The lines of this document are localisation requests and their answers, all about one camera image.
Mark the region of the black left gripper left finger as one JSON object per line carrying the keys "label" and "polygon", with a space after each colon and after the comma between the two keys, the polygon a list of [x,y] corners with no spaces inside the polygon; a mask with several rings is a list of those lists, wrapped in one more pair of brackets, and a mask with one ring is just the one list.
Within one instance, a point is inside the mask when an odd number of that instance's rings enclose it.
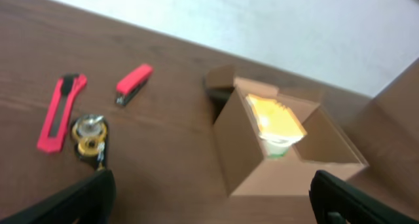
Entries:
{"label": "black left gripper left finger", "polygon": [[1,223],[108,223],[115,199],[114,175],[104,169]]}

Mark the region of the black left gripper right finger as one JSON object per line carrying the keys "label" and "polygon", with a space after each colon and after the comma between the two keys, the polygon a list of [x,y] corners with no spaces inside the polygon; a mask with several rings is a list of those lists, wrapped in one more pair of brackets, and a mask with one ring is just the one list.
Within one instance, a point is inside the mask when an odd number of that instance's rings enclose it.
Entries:
{"label": "black left gripper right finger", "polygon": [[309,198],[321,224],[418,224],[325,170],[315,173]]}

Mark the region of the black yellow correction tape dispenser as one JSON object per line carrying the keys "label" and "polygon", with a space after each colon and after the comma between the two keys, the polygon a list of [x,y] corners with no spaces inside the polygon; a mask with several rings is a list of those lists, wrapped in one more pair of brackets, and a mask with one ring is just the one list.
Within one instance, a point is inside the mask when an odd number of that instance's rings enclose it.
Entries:
{"label": "black yellow correction tape dispenser", "polygon": [[76,157],[94,170],[107,167],[109,127],[103,115],[82,115],[70,126]]}

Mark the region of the red utility knife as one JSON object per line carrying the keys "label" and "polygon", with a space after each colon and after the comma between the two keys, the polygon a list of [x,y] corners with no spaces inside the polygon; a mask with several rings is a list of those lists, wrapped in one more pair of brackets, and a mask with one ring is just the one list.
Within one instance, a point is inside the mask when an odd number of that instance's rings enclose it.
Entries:
{"label": "red utility knife", "polygon": [[87,77],[78,73],[63,75],[58,79],[37,142],[39,150],[45,153],[62,150],[73,103],[86,84]]}

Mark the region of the white tape roll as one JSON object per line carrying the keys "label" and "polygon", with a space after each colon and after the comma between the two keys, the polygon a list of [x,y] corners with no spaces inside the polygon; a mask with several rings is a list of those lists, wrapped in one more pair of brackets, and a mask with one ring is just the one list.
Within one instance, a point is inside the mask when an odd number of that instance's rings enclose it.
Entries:
{"label": "white tape roll", "polygon": [[287,137],[260,137],[268,155],[286,153],[295,143],[293,138]]}

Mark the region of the cardboard box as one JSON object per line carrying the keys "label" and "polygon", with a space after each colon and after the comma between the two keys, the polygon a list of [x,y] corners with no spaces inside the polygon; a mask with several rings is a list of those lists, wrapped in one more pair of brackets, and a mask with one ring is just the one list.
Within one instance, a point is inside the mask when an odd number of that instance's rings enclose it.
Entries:
{"label": "cardboard box", "polygon": [[[321,105],[322,93],[308,88],[278,88],[236,75],[231,65],[204,77],[215,108],[216,150],[230,196],[306,196],[317,170],[346,181],[368,163]],[[246,94],[288,106],[308,132],[283,156],[271,157],[258,137]]]}

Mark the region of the yellow sticky note pad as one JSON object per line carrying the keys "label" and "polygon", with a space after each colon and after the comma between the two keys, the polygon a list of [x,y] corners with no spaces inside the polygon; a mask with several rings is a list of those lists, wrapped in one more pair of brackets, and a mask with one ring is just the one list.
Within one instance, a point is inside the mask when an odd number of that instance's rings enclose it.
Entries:
{"label": "yellow sticky note pad", "polygon": [[246,101],[257,122],[261,139],[284,146],[292,145],[307,135],[294,112],[277,100],[248,94]]}

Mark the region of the red mini stapler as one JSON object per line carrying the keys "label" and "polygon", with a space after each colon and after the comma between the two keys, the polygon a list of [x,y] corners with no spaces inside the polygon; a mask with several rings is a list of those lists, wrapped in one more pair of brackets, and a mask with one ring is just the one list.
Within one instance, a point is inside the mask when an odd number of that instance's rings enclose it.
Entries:
{"label": "red mini stapler", "polygon": [[141,90],[153,74],[153,67],[148,64],[141,64],[120,80],[116,85],[117,105],[126,106],[132,98]]}

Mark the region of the green tape roll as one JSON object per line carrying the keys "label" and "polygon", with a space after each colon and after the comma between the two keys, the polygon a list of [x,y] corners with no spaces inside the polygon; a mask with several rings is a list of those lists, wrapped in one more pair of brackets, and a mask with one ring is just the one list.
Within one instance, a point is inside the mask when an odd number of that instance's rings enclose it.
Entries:
{"label": "green tape roll", "polygon": [[280,159],[285,156],[285,153],[282,154],[270,154],[267,156],[268,159]]}

